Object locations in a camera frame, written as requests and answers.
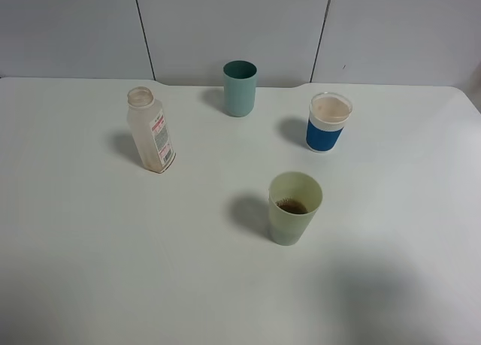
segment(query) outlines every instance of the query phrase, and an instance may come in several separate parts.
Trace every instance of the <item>bottle label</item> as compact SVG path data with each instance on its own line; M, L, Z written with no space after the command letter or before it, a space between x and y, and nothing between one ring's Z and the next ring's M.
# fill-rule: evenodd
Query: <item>bottle label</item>
M172 151L171 141L168 137L167 126L165 124L164 113L160 110L159 114L153 121L150 121L150 129L156 143L157 153L159 154L162 166L168 163L174 154Z

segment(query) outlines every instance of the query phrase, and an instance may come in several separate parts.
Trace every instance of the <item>white wall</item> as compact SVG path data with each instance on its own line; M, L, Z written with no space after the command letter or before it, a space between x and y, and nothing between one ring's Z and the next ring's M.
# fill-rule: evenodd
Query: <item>white wall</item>
M313 81L464 86L481 0L331 0Z
M220 84L252 61L261 86L309 82L328 0L138 0L156 79Z
M135 0L0 0L0 77L153 78Z

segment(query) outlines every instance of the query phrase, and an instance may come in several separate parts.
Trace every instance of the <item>cup rim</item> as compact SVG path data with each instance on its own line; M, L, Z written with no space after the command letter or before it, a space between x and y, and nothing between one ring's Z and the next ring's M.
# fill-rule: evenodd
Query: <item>cup rim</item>
M248 65L249 67L252 66L252 70L254 70L254 73L252 76L249 76L247 78L236 78L236 77L232 77L230 75L228 75L226 72L225 72L225 68L228 66L228 65L233 65L234 63L237 63L237 64L242 64L242 65ZM230 62L227 62L224 64L224 67L222 67L222 72L225 76L229 77L229 78L232 78L233 80L250 80L251 78L255 77L257 75L257 67L256 65L254 65L253 63L249 62L249 61L244 61L242 59L238 59L238 60L235 60L235 61L230 61Z
M287 212L285 210L283 210L282 208L280 208L279 206L277 206L276 202L272 199L271 197L271 187L272 187L272 183L279 177L279 176L282 176L284 174L301 174L305 177L309 177L318 187L319 187L319 191L321 192L321 201L319 201L319 204L317 205L317 207L312 210L312 211L309 211L307 213L290 213L290 212ZM282 172L280 174L278 174L276 177L274 177L271 181L271 184L269 185L269 201L271 201L279 210L281 210L282 212L284 213L288 213L289 215L292 215L292 216L308 216L308 215L311 215L312 213L315 213L319 207L321 207L321 204L322 204L322 200L324 199L324 192L322 191L322 187L321 185L319 185L319 182L317 182L317 180L306 174L305 172L300 172L300 171L285 171L285 172Z
M349 108L349 114L347 115L347 117L340 121L340 122L327 122L327 121L324 121L324 120L321 120L320 118L318 118L314 112L313 112L313 104L315 102L315 100L317 99L320 99L320 98L326 98L326 97L332 97L332 98L336 98L340 101L342 101L348 108ZM340 125L342 123L345 123L349 117L351 116L351 113L352 113L352 102L347 99L346 97L344 97L343 95L340 95L339 93L335 93L335 92L321 92L321 93L318 93L316 94L311 100L310 100L310 106L309 106L309 112L314 116L314 118L322 123L325 123L327 125Z

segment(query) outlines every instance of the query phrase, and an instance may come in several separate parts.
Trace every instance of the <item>beverage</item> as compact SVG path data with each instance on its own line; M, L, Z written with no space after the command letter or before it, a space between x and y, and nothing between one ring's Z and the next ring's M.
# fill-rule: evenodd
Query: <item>beverage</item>
M276 202L276 205L285 212L293 213L294 215L304 215L308 212L301 202L292 198L284 198Z
M324 97L313 102L312 112L317 119L327 123L344 121L351 113L347 104L335 97Z

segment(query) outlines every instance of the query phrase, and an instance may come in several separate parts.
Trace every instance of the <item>brown liquid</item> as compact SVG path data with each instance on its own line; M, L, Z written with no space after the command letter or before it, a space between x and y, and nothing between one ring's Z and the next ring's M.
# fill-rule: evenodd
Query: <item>brown liquid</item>
M304 215L308 212L301 202L291 198L284 198L276 202L276 205L285 212L293 213L294 215Z

